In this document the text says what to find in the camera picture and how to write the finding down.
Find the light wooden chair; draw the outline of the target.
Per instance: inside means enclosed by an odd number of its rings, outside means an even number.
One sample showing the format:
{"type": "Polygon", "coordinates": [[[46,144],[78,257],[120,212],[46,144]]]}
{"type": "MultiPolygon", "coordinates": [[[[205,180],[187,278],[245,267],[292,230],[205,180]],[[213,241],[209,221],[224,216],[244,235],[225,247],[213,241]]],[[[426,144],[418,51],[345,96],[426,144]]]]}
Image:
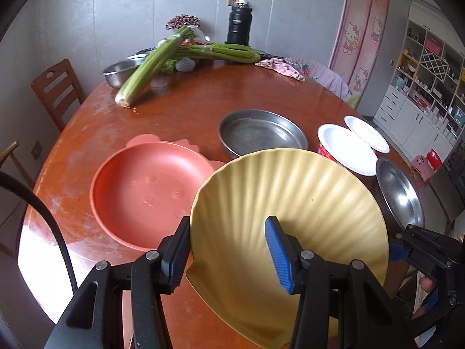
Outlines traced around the light wooden chair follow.
{"type": "Polygon", "coordinates": [[[0,155],[0,166],[3,166],[5,161],[7,159],[10,159],[12,161],[12,164],[16,167],[17,171],[20,173],[22,179],[26,183],[26,185],[29,186],[29,188],[33,189],[35,182],[32,180],[32,178],[29,176],[28,172],[26,169],[23,167],[23,165],[19,162],[17,159],[16,155],[14,154],[14,151],[19,147],[19,142],[15,140],[12,144],[10,144],[5,150],[2,151],[0,155]]]}

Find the small red instant-noodle bowl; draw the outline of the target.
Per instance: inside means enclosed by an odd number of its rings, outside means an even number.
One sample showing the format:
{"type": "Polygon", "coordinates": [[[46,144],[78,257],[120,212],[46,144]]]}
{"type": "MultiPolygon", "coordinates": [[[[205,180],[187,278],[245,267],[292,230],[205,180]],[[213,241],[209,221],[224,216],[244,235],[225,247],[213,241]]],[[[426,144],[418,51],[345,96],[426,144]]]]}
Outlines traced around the small red instant-noodle bowl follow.
{"type": "Polygon", "coordinates": [[[382,134],[367,122],[351,115],[344,117],[347,127],[365,141],[372,149],[379,153],[387,154],[390,147],[382,134]]]}

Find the steel pan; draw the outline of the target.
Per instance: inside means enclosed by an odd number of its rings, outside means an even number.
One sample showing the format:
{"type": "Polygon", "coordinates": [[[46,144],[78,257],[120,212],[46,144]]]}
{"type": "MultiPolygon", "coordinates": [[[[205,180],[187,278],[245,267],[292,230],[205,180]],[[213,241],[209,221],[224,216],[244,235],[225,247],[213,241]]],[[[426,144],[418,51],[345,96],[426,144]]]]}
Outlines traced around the steel pan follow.
{"type": "Polygon", "coordinates": [[[232,112],[221,121],[217,134],[231,159],[260,150],[308,149],[307,137],[295,123],[266,110],[232,112]]]}

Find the orange bear-shaped plate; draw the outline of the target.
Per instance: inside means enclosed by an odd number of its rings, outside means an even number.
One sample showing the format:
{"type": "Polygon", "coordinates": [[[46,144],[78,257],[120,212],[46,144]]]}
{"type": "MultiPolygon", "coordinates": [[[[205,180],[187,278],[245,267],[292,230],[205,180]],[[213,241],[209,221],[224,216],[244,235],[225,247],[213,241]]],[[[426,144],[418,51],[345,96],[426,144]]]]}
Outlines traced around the orange bear-shaped plate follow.
{"type": "Polygon", "coordinates": [[[143,134],[99,167],[90,189],[94,217],[112,239],[134,250],[155,249],[189,215],[198,189],[223,162],[185,139],[143,134]]]}

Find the white shelf cabinet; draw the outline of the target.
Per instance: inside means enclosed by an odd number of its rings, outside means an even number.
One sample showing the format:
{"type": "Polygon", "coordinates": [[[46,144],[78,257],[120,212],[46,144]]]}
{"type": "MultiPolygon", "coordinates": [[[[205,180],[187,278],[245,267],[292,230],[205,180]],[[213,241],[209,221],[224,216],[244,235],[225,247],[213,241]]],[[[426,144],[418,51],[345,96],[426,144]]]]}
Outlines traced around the white shelf cabinet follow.
{"type": "Polygon", "coordinates": [[[445,161],[464,130],[464,43],[446,18],[418,3],[373,121],[408,160],[435,150],[445,161]]]}

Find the large red instant-noodle bowl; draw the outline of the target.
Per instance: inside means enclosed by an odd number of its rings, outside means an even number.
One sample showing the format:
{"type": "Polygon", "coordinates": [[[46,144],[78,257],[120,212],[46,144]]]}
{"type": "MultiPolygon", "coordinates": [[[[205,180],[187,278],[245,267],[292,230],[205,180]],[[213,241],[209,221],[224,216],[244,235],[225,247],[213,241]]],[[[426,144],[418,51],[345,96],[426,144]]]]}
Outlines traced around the large red instant-noodle bowl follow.
{"type": "Polygon", "coordinates": [[[317,134],[321,156],[365,177],[376,174],[378,157],[354,132],[336,124],[323,124],[317,134]]]}

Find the lilac garment on chair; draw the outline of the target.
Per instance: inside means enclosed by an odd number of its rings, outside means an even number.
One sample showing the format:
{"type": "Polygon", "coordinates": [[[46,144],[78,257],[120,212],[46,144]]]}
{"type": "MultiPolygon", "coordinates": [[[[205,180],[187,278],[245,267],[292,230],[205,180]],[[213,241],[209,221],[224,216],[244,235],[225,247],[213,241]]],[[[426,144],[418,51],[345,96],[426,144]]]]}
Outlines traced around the lilac garment on chair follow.
{"type": "Polygon", "coordinates": [[[344,79],[324,64],[301,58],[284,58],[284,60],[302,74],[306,80],[311,79],[319,83],[343,101],[347,102],[352,96],[344,79]]]}

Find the dark red flower bunch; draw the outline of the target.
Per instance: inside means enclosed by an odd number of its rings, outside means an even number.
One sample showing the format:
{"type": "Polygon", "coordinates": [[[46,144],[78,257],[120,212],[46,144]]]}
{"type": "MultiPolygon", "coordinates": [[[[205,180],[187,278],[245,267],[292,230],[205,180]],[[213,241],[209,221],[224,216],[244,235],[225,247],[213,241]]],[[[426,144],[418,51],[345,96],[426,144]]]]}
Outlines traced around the dark red flower bunch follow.
{"type": "Polygon", "coordinates": [[[166,30],[176,30],[183,26],[200,26],[200,19],[197,16],[182,13],[169,19],[166,23],[166,30]]]}

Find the steel bowl at table back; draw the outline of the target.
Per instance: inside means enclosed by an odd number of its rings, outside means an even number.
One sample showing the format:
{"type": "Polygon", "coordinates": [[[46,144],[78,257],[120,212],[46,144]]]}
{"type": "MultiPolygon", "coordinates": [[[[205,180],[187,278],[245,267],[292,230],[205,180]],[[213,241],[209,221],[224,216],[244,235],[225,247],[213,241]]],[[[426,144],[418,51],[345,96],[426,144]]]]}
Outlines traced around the steel bowl at table back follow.
{"type": "Polygon", "coordinates": [[[106,67],[102,75],[106,83],[114,89],[120,89],[128,78],[145,61],[146,54],[135,54],[106,67]]]}

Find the black thermos bottle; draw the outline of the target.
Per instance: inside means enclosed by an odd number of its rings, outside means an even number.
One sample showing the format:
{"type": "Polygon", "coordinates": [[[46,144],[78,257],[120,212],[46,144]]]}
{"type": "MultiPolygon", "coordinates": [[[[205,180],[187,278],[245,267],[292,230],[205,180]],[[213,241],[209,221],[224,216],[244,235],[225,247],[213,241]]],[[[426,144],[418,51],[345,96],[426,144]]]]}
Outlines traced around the black thermos bottle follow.
{"type": "Polygon", "coordinates": [[[228,19],[227,43],[248,46],[252,8],[248,0],[235,0],[228,19]]]}

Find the celery bunch back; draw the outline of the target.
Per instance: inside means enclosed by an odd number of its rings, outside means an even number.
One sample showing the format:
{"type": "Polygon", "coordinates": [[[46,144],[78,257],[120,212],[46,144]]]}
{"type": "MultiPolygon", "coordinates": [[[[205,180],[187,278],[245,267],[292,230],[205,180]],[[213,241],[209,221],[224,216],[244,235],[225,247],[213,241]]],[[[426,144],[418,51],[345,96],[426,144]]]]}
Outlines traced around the celery bunch back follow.
{"type": "Polygon", "coordinates": [[[174,59],[213,59],[255,64],[261,60],[260,53],[251,47],[232,43],[183,44],[171,56],[174,59]]]}

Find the pink crumpled cloth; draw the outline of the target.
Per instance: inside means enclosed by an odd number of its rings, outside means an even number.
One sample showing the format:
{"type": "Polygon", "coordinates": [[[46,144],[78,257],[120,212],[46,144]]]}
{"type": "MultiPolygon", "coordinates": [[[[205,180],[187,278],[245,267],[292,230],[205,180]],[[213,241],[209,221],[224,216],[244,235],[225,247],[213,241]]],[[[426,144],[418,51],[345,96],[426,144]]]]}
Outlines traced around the pink crumpled cloth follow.
{"type": "Polygon", "coordinates": [[[267,70],[273,70],[285,77],[290,77],[295,80],[304,81],[305,78],[300,72],[294,69],[291,65],[286,63],[284,60],[279,58],[269,58],[256,62],[258,67],[262,67],[267,70]]]}

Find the brown wooden chair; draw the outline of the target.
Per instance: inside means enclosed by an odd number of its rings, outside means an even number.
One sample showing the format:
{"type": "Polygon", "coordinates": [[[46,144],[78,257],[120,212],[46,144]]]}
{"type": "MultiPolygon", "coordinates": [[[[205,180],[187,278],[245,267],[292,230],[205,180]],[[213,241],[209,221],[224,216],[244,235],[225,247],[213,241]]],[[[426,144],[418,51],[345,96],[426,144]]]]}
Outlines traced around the brown wooden chair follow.
{"type": "Polygon", "coordinates": [[[71,105],[74,102],[82,104],[85,100],[81,83],[67,58],[34,78],[31,89],[59,131],[66,127],[63,116],[71,105]]]}

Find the pink kids stool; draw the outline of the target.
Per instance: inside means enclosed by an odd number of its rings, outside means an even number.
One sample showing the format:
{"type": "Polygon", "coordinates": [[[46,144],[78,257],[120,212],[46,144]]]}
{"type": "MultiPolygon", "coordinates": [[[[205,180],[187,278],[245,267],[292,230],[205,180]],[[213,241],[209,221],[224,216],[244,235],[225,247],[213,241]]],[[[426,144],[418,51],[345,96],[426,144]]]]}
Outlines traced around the pink kids stool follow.
{"type": "Polygon", "coordinates": [[[411,162],[412,171],[418,188],[425,186],[434,175],[434,168],[423,155],[417,155],[411,162]]]}

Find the red kids stool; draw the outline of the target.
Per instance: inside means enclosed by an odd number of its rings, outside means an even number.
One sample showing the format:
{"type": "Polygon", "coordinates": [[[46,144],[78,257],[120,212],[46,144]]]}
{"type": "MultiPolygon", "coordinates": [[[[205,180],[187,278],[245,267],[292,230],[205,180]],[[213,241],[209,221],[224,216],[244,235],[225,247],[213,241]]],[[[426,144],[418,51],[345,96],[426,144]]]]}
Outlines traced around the red kids stool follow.
{"type": "Polygon", "coordinates": [[[430,166],[436,172],[442,166],[442,160],[436,150],[431,149],[427,155],[426,160],[429,162],[430,166]]]}

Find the steel bowl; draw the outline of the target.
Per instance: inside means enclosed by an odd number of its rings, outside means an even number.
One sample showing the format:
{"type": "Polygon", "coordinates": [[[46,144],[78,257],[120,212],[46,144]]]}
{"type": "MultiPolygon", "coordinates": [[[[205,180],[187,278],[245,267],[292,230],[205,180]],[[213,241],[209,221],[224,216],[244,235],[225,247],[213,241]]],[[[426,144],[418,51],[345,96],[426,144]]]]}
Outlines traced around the steel bowl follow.
{"type": "Polygon", "coordinates": [[[114,89],[120,89],[128,78],[145,61],[146,54],[135,54],[106,67],[102,75],[106,83],[114,89]]]}
{"type": "Polygon", "coordinates": [[[401,233],[408,225],[425,227],[423,207],[414,186],[393,162],[379,158],[376,163],[376,199],[388,237],[401,233]]]}

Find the wall power socket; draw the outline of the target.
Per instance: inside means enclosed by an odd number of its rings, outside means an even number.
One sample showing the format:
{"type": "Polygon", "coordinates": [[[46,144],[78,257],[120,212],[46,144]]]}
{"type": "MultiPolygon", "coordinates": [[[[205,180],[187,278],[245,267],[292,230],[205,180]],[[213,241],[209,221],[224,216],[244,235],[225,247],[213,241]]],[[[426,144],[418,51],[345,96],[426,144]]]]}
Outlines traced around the wall power socket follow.
{"type": "Polygon", "coordinates": [[[34,160],[37,160],[40,158],[42,154],[42,144],[39,140],[36,140],[33,147],[31,148],[31,156],[33,157],[34,160]]]}

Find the white foam net fruit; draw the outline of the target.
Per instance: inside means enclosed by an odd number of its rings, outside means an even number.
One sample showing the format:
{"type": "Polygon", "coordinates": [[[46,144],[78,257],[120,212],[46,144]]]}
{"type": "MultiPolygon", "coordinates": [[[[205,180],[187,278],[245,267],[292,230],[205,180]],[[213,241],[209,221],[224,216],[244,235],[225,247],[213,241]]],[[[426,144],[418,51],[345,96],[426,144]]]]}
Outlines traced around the white foam net fruit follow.
{"type": "Polygon", "coordinates": [[[196,68],[196,62],[193,59],[184,57],[176,61],[175,69],[178,72],[192,72],[196,68]]]}

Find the pink Hello Kitty curtain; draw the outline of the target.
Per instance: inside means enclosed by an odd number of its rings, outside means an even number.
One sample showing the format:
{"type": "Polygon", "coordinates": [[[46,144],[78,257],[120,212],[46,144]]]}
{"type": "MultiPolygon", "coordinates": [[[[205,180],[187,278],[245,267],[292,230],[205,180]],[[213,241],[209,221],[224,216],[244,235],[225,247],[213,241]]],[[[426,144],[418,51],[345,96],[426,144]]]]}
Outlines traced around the pink Hello Kitty curtain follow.
{"type": "Polygon", "coordinates": [[[345,0],[330,69],[347,84],[356,108],[366,89],[382,43],[389,0],[345,0]]]}

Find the celery stalk front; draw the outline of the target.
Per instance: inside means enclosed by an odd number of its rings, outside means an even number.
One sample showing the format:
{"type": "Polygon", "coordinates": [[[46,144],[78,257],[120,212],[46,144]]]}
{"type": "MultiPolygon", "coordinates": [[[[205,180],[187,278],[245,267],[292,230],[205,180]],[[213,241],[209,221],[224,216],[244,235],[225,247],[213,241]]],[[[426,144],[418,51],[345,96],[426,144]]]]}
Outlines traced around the celery stalk front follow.
{"type": "Polygon", "coordinates": [[[196,37],[195,26],[182,26],[168,37],[160,46],[156,47],[128,78],[119,89],[114,101],[120,107],[132,107],[141,96],[142,91],[150,84],[151,80],[166,62],[174,56],[176,50],[185,40],[196,37]]]}

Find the yellow shell-shaped plate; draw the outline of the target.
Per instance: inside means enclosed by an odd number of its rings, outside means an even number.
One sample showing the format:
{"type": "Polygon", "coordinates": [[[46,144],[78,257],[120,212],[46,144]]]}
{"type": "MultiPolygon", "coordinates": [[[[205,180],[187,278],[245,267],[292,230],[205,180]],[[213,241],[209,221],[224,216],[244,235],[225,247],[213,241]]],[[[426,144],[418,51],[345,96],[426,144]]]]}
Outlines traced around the yellow shell-shaped plate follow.
{"type": "Polygon", "coordinates": [[[199,188],[190,221],[189,283],[262,348],[291,340],[303,251],[359,260],[386,278],[388,234],[375,198],[349,170],[308,150],[262,150],[223,165],[199,188]]]}

